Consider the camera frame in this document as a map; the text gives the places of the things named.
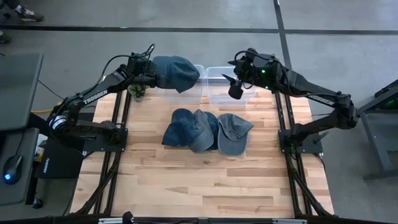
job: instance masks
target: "plastic container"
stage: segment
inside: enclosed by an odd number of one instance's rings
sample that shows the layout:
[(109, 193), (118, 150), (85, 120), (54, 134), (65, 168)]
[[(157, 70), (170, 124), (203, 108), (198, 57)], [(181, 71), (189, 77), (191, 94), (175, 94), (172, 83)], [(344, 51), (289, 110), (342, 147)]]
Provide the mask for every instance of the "plastic container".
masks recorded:
[(240, 100), (230, 97), (228, 95), (229, 81), (222, 74), (236, 77), (234, 67), (209, 67), (205, 71), (205, 92), (210, 106), (246, 106), (248, 101), (255, 97), (255, 88), (248, 90), (242, 88), (243, 94)]
[(203, 90), (205, 68), (201, 65), (195, 65), (195, 68), (199, 71), (200, 77), (191, 89), (178, 93), (176, 90), (156, 88), (156, 93), (165, 98), (167, 103), (171, 105), (199, 105)]

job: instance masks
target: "mouse pad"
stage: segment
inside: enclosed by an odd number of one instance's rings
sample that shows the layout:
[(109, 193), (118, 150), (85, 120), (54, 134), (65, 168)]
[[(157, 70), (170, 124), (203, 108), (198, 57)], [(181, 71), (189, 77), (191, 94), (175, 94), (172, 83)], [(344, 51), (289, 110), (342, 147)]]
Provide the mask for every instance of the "mouse pad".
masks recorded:
[[(17, 152), (22, 135), (24, 135), (24, 138)], [(4, 144), (0, 149), (0, 205), (12, 205), (25, 200), (38, 136), (39, 130), (35, 128), (26, 129), (25, 131), (15, 131), (4, 135)], [(16, 184), (9, 185), (4, 183), (2, 176), (3, 167), (7, 159), (15, 155), (16, 152), (23, 157), (21, 178)]]

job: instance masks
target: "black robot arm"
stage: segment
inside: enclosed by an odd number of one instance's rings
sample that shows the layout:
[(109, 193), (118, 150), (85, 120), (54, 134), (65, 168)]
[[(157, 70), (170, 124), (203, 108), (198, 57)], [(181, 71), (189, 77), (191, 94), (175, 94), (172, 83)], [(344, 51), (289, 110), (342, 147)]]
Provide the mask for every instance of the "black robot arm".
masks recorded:
[(358, 122), (358, 110), (351, 101), (351, 95), (335, 92), (308, 82), (302, 75), (282, 65), (274, 55), (258, 54), (254, 49), (238, 52), (233, 61), (234, 73), (237, 80), (226, 77), (231, 87), (229, 95), (240, 99), (243, 91), (241, 87), (250, 88), (253, 85), (270, 90), (279, 91), (293, 97), (307, 97), (324, 105), (334, 108), (328, 116), (307, 124), (295, 124), (286, 137), (286, 141), (301, 146), (303, 140), (311, 134), (330, 128), (351, 129)]
[(124, 91), (129, 85), (145, 85), (151, 88), (157, 84), (155, 65), (147, 58), (154, 45), (143, 54), (131, 54), (127, 65), (122, 64), (114, 72), (76, 95), (66, 97), (61, 105), (54, 107), (47, 122), (52, 137), (66, 145), (75, 145), (82, 141), (101, 141), (108, 145), (117, 145), (121, 140), (121, 132), (111, 121), (94, 123), (78, 120), (80, 110), (110, 93)]

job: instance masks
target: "denim cap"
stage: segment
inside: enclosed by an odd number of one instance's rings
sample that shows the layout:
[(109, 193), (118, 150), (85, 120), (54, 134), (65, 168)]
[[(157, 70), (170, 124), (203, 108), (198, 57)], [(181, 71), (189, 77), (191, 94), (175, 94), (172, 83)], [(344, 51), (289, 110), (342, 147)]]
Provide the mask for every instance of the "denim cap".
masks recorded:
[(215, 150), (218, 149), (218, 120), (214, 114), (210, 112), (205, 112), (207, 114), (207, 121), (209, 122), (211, 132), (213, 133), (214, 142), (213, 144), (206, 150)]
[(196, 110), (193, 114), (195, 118), (195, 131), (197, 135), (193, 138), (188, 147), (193, 152), (203, 152), (213, 145), (214, 137), (211, 132), (209, 122), (207, 121), (207, 114), (202, 110)]
[(191, 89), (199, 79), (200, 73), (187, 59), (179, 56), (157, 56), (155, 72), (160, 76), (157, 86), (176, 89), (178, 93)]
[(173, 112), (172, 122), (163, 135), (162, 144), (165, 146), (187, 146), (197, 135), (195, 118), (187, 109), (177, 109)]
[(248, 144), (248, 132), (254, 127), (235, 114), (218, 116), (218, 150), (227, 156), (240, 156)]

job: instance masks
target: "wooden tabletop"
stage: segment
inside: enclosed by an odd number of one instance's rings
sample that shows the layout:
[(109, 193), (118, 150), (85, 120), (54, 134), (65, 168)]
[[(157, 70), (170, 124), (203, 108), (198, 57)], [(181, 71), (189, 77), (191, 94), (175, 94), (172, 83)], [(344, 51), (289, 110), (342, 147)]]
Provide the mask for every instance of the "wooden tabletop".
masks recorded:
[[(120, 217), (131, 211), (136, 217), (293, 217), (285, 157), (279, 151), (275, 96), (267, 90), (256, 90), (256, 97), (246, 107), (211, 107), (205, 96), (196, 106), (168, 105), (150, 89), (143, 101), (132, 101), (112, 215)], [(95, 122), (111, 119), (115, 98), (108, 95), (99, 100)], [(311, 121), (308, 100), (291, 100), (295, 121)], [(192, 112), (201, 109), (216, 116), (234, 113), (252, 122), (246, 153), (240, 157), (217, 151), (195, 154), (187, 147), (161, 145), (177, 108)], [(95, 152), (84, 160), (71, 212), (81, 208), (97, 187), (103, 157), (103, 152)], [(325, 209), (333, 212), (322, 163), (314, 155), (304, 154), (303, 164), (308, 187)], [(304, 211), (300, 190), (298, 194)]]

